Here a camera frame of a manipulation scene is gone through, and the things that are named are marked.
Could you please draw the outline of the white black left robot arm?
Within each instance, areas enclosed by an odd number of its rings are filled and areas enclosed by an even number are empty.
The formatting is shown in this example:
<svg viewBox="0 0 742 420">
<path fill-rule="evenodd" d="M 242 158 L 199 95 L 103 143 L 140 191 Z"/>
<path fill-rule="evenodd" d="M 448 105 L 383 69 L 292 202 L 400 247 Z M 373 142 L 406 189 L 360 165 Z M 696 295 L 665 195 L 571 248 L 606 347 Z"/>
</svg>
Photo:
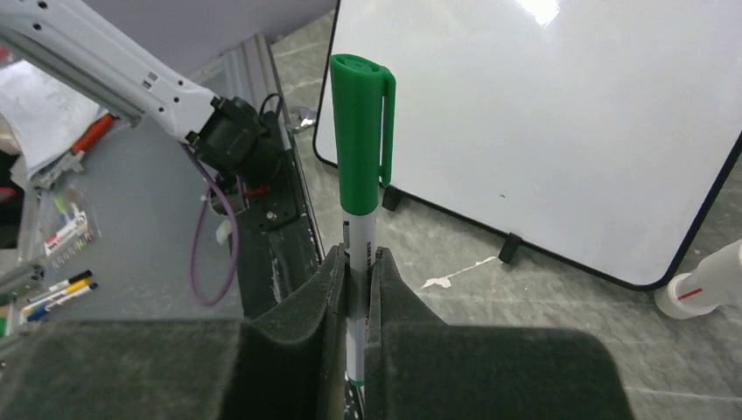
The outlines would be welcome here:
<svg viewBox="0 0 742 420">
<path fill-rule="evenodd" d="M 1 42 L 125 122 L 154 119 L 195 158 L 252 188 L 281 170 L 275 118 L 189 80 L 82 1 L 3 1 Z"/>
</svg>

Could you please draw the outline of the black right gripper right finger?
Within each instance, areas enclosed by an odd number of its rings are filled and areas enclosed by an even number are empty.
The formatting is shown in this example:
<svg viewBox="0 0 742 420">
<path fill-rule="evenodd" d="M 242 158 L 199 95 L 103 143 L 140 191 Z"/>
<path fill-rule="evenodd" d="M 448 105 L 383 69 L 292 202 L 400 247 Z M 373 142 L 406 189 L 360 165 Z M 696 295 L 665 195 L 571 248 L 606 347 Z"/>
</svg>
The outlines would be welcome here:
<svg viewBox="0 0 742 420">
<path fill-rule="evenodd" d="M 417 352 L 447 324 L 403 281 L 388 248 L 378 248 L 370 281 L 364 417 L 425 419 L 434 409 L 435 370 Z"/>
</svg>

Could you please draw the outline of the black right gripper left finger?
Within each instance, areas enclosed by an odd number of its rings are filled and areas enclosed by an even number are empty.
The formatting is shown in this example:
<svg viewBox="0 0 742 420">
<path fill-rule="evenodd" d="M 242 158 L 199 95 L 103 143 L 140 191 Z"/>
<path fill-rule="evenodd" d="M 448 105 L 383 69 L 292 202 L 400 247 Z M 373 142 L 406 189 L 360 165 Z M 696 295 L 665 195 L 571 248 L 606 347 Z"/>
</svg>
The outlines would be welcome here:
<svg viewBox="0 0 742 420">
<path fill-rule="evenodd" d="M 331 247 L 285 300 L 231 325 L 220 366 L 220 418 L 343 418 L 345 262 L 341 247 Z"/>
</svg>

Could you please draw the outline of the black framed whiteboard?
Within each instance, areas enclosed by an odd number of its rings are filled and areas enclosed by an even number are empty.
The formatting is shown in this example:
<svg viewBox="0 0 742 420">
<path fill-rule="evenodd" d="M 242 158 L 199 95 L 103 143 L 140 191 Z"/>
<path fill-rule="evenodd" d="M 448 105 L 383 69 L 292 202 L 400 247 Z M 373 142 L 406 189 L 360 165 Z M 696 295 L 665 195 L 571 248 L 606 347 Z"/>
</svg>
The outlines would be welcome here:
<svg viewBox="0 0 742 420">
<path fill-rule="evenodd" d="M 741 152 L 738 1 L 342 1 L 396 80 L 391 184 L 636 289 Z"/>
</svg>

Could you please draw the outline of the white green whiteboard marker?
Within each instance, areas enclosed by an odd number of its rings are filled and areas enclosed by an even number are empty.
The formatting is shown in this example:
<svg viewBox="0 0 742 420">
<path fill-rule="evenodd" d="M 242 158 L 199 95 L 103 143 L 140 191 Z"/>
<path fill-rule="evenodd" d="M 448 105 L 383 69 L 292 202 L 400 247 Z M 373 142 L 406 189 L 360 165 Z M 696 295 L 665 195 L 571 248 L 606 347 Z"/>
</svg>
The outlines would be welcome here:
<svg viewBox="0 0 742 420">
<path fill-rule="evenodd" d="M 343 245 L 350 275 L 346 373 L 353 385 L 361 386 L 379 189 L 392 179 L 396 78 L 385 66 L 349 53 L 331 56 L 330 76 Z"/>
</svg>

